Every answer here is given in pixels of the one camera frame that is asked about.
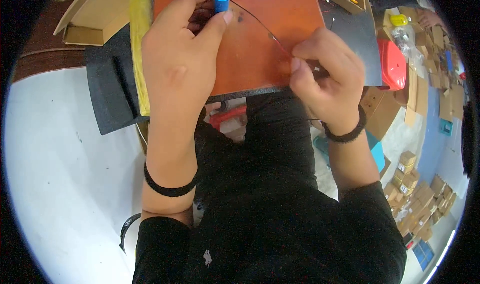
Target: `red object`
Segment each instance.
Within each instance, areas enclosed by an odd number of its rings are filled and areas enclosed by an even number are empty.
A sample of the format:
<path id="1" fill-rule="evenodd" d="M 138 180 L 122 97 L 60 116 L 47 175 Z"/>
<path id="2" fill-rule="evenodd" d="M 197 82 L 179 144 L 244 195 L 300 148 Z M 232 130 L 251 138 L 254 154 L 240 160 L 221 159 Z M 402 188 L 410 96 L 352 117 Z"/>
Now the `red object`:
<path id="1" fill-rule="evenodd" d="M 381 79 L 391 91 L 405 88 L 407 62 L 400 49 L 390 40 L 378 39 L 380 51 Z"/>
<path id="2" fill-rule="evenodd" d="M 247 114 L 247 105 L 243 105 L 232 109 L 226 113 L 219 113 L 210 117 L 210 125 L 212 125 L 217 131 L 220 131 L 220 124 L 229 119 L 234 119 Z"/>

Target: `yellow plastic bag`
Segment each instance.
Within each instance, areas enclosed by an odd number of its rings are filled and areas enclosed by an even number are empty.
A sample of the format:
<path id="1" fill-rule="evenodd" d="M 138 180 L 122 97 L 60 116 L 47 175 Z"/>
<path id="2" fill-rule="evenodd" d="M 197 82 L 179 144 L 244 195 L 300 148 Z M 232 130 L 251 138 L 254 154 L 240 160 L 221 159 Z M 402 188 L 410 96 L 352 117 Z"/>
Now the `yellow plastic bag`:
<path id="1" fill-rule="evenodd" d="M 148 100 L 142 65 L 142 39 L 152 25 L 152 0 L 130 0 L 130 42 L 133 59 L 133 72 L 137 85 L 140 114 L 150 116 L 150 101 Z"/>

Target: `black wire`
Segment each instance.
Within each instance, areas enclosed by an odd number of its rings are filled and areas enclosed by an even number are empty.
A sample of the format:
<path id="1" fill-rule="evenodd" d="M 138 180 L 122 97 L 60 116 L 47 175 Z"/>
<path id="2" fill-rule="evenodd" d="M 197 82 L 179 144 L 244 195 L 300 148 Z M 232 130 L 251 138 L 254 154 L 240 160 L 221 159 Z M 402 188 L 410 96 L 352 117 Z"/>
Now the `black wire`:
<path id="1" fill-rule="evenodd" d="M 254 19 L 256 19 L 267 31 L 270 35 L 272 35 L 273 39 L 276 40 L 278 42 L 278 44 L 285 50 L 285 47 L 282 45 L 282 43 L 278 40 L 278 38 L 273 34 L 272 31 L 270 31 L 267 26 L 262 23 L 261 20 L 258 19 L 258 17 L 256 17 L 255 15 L 253 15 L 252 12 L 248 11 L 247 9 L 245 9 L 244 7 L 242 7 L 241 5 L 239 5 L 238 3 L 234 2 L 233 0 L 229 0 L 231 1 L 233 4 L 237 5 L 238 7 L 240 7 L 241 9 L 243 9 L 244 11 L 246 11 L 249 15 L 253 16 Z"/>

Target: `cable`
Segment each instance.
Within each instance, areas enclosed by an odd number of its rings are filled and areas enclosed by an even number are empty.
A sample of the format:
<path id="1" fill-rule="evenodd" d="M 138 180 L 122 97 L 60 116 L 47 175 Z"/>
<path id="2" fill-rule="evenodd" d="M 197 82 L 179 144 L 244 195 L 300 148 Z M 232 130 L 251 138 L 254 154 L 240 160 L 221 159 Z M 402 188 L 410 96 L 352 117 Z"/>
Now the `cable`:
<path id="1" fill-rule="evenodd" d="M 240 7 L 241 9 L 243 9 L 245 12 L 247 12 L 249 15 L 253 16 L 254 19 L 256 19 L 262 26 L 263 28 L 265 28 L 268 33 L 272 36 L 273 40 L 276 41 L 278 43 L 278 45 L 280 46 L 280 48 L 282 49 L 283 52 L 285 52 L 286 54 L 288 54 L 290 57 L 292 56 L 289 52 L 287 52 L 285 50 L 285 47 L 283 47 L 282 43 L 280 43 L 280 41 L 277 39 L 277 37 L 275 37 L 275 35 L 272 33 L 272 31 L 270 31 L 267 26 L 262 23 L 261 20 L 258 19 L 258 17 L 256 17 L 255 15 L 253 15 L 250 11 L 248 11 L 247 9 L 245 9 L 244 7 L 242 7 L 241 5 L 239 5 L 238 3 L 236 3 L 235 1 L 233 0 L 229 0 L 231 1 L 233 4 L 237 5 L 238 7 Z"/>
<path id="2" fill-rule="evenodd" d="M 148 147 L 147 140 L 145 139 L 144 135 L 142 134 L 142 131 L 140 131 L 140 127 L 138 126 L 138 124 L 135 124 L 135 125 L 137 126 L 137 130 L 138 130 L 138 133 L 140 133 L 141 139 L 143 139 L 143 142 L 144 142 L 145 145 Z"/>

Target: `plastic stool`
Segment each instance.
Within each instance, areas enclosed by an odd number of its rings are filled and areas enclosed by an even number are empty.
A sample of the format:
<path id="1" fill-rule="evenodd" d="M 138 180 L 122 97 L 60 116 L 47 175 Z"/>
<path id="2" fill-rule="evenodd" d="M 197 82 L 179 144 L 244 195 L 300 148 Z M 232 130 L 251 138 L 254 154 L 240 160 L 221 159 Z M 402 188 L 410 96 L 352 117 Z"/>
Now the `plastic stool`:
<path id="1" fill-rule="evenodd" d="M 446 135 L 448 137 L 452 137 L 452 132 L 453 132 L 453 123 L 445 120 L 445 119 L 440 119 L 440 133 L 443 135 Z"/>
<path id="2" fill-rule="evenodd" d="M 407 61 L 400 49 L 390 40 L 377 39 L 380 52 L 381 79 L 397 91 L 405 88 L 407 78 Z"/>

